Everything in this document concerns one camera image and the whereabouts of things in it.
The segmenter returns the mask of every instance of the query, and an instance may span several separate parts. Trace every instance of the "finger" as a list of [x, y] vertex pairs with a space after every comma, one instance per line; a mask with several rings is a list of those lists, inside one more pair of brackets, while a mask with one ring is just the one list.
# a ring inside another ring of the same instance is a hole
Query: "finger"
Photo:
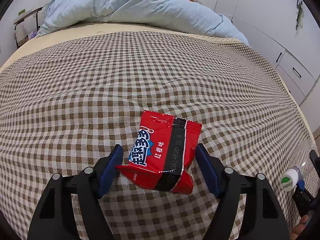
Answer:
[[292, 232], [293, 233], [296, 233], [297, 235], [300, 235], [301, 232], [304, 230], [305, 226], [302, 225], [302, 224], [298, 224], [296, 225], [293, 229], [292, 229]]
[[297, 237], [298, 237], [297, 234], [291, 233], [291, 235], [290, 235], [290, 240], [295, 240], [295, 239], [297, 239]]
[[308, 218], [309, 218], [308, 215], [304, 215], [304, 216], [300, 219], [299, 224], [304, 224], [305, 222], [307, 222]]

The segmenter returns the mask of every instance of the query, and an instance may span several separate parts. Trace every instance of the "black drawer handle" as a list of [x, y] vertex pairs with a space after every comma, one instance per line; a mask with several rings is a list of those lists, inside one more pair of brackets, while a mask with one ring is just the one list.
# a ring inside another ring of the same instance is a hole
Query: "black drawer handle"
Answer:
[[279, 54], [279, 56], [278, 56], [278, 58], [277, 58], [277, 60], [276, 60], [276, 62], [278, 62], [278, 60], [279, 60], [279, 58], [280, 58], [280, 56], [282, 55], [282, 52], [280, 52], [280, 54]]
[[301, 75], [299, 74], [299, 72], [294, 67], [292, 67], [292, 70], [295, 71], [298, 74], [298, 76], [301, 78]]

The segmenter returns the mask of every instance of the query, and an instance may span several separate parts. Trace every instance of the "plaid blanket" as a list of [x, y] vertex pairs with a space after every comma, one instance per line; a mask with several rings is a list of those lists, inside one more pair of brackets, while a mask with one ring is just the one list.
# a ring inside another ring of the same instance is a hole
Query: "plaid blanket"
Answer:
[[[291, 227], [297, 212], [279, 178], [307, 128], [272, 66], [240, 42], [155, 32], [67, 41], [0, 74], [0, 209], [26, 239], [52, 174], [78, 174], [121, 144], [145, 109], [203, 124], [199, 142], [241, 174], [264, 173]], [[116, 239], [202, 239], [218, 202], [196, 161], [191, 195], [137, 188], [119, 175], [100, 201]], [[316, 190], [316, 175], [308, 178]], [[231, 239], [244, 213], [241, 196]], [[87, 238], [76, 196], [80, 237]]]

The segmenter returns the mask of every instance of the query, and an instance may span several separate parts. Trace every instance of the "checkered bedspread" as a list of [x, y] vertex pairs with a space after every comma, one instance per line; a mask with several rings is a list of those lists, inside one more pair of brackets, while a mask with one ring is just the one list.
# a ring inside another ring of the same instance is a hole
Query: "checkered bedspread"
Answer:
[[[54, 45], [0, 74], [0, 209], [13, 229], [26, 239], [53, 173], [78, 174], [115, 144], [127, 156], [145, 109], [202, 123], [199, 142], [208, 152], [241, 174], [265, 173], [289, 226], [296, 222], [278, 180], [310, 135], [272, 66], [239, 42], [120, 32]], [[115, 238], [202, 239], [218, 202], [196, 161], [189, 173], [191, 195], [144, 190], [119, 175], [100, 201]], [[231, 239], [244, 203], [242, 196]]]

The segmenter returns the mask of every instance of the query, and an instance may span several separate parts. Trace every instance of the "plastic bottle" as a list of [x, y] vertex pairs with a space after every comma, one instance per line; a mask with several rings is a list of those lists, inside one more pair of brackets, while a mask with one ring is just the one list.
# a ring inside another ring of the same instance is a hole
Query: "plastic bottle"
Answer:
[[295, 185], [305, 179], [314, 169], [309, 153], [315, 149], [310, 139], [302, 141], [295, 149], [289, 161], [289, 169], [282, 175], [280, 186], [284, 191], [294, 189]]

